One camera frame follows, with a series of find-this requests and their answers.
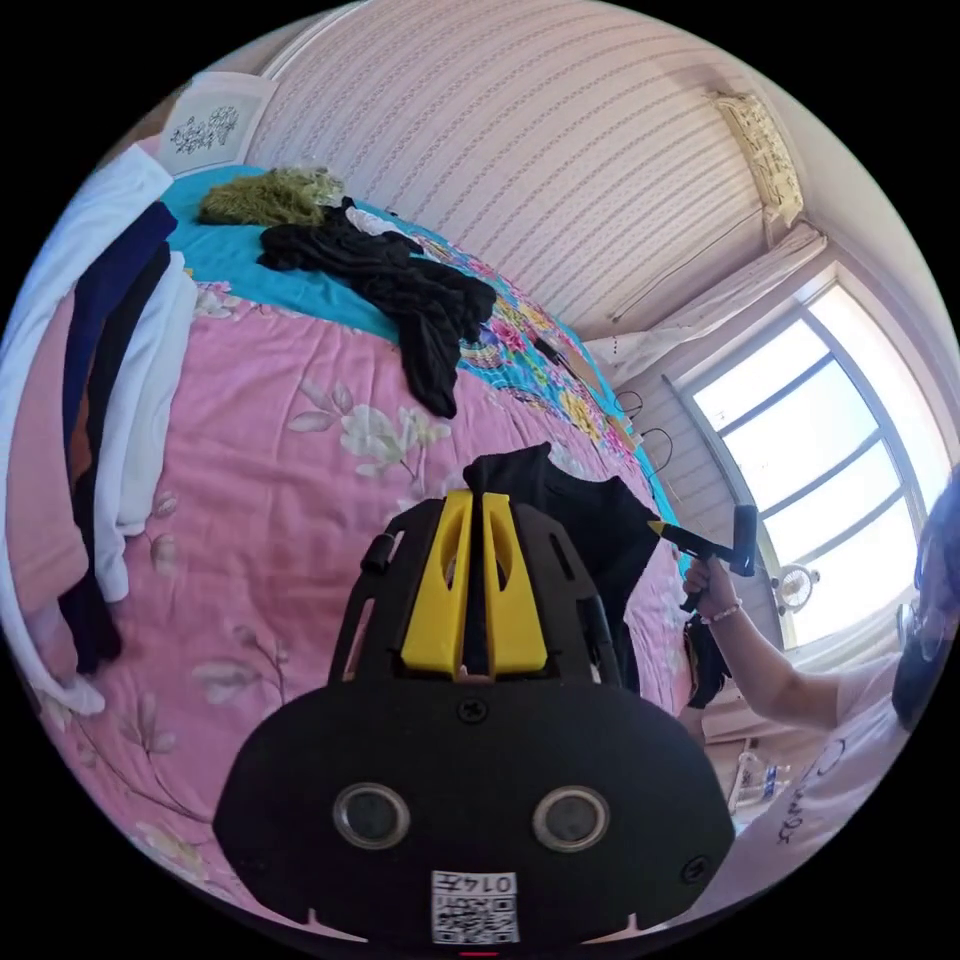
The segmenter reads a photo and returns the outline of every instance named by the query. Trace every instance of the striped wallpaper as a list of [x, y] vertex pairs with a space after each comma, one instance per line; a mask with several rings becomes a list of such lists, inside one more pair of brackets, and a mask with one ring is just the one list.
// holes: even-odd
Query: striped wallpaper
[[286, 68], [249, 162], [329, 166], [604, 336], [763, 249], [716, 89], [747, 89], [722, 51], [608, 4], [368, 0]]

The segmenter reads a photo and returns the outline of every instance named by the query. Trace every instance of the bracelet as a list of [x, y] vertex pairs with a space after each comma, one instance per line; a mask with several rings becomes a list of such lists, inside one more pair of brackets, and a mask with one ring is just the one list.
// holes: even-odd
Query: bracelet
[[743, 601], [738, 597], [737, 602], [732, 607], [727, 607], [726, 610], [721, 610], [716, 616], [713, 617], [700, 617], [700, 620], [705, 623], [707, 626], [710, 626], [711, 623], [716, 623], [718, 620], [726, 620], [727, 617], [732, 617], [738, 610], [743, 609]]

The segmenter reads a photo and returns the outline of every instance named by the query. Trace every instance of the navy blue clothing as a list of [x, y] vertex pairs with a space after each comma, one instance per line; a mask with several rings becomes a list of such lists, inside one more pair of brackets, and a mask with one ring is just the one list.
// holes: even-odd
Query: navy blue clothing
[[91, 463], [77, 480], [73, 493], [73, 519], [87, 548], [90, 566], [83, 579], [60, 597], [60, 612], [73, 632], [77, 670], [80, 673], [93, 673], [101, 661], [115, 659], [122, 647], [120, 634], [94, 573], [93, 495], [110, 394], [130, 345], [130, 337], [147, 301], [169, 266], [170, 246], [162, 241], [104, 322], [103, 334], [96, 344], [90, 379], [86, 384], [89, 406], [86, 433]]
[[152, 203], [77, 281], [73, 319], [63, 366], [63, 443], [69, 449], [90, 362], [106, 318], [117, 309], [134, 280], [176, 229], [177, 221], [162, 204]]

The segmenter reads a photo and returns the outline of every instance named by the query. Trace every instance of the white clothing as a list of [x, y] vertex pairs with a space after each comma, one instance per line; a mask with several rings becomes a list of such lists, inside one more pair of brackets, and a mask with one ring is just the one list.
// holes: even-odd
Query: white clothing
[[899, 654], [839, 674], [839, 724], [817, 760], [734, 840], [677, 926], [778, 883], [831, 840], [863, 806], [907, 742], [890, 695]]
[[374, 213], [368, 213], [366, 210], [358, 210], [356, 207], [347, 208], [347, 219], [362, 233], [369, 234], [371, 237], [379, 237], [384, 233], [399, 233], [406, 237], [407, 235], [390, 220], [384, 220]]
[[[80, 187], [27, 274], [0, 340], [0, 516], [7, 508], [7, 464], [30, 365], [57, 304], [86, 269], [173, 183], [156, 160], [130, 147]], [[0, 620], [24, 679], [81, 714], [97, 713], [103, 696], [82, 677], [67, 685], [50, 675], [17, 601], [5, 536], [0, 536]]]
[[181, 274], [167, 328], [136, 402], [137, 410], [124, 452], [117, 515], [117, 526], [127, 537], [143, 533], [147, 517], [153, 510], [157, 483], [163, 470], [170, 407], [180, 383], [197, 294], [197, 285], [187, 274]]
[[107, 603], [117, 603], [130, 590], [127, 565], [123, 562], [126, 540], [117, 523], [123, 468], [137, 401], [180, 295], [183, 267], [183, 254], [173, 251], [170, 264], [150, 294], [130, 337], [107, 402], [93, 493], [94, 569]]

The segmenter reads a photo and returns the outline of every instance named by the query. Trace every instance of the white t-shirt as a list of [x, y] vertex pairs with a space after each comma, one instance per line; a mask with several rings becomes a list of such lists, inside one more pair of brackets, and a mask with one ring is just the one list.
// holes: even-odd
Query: white t-shirt
[[779, 882], [860, 809], [907, 742], [890, 702], [899, 660], [892, 654], [840, 674], [839, 724], [820, 756], [748, 824], [700, 899], [668, 926], [714, 913]]

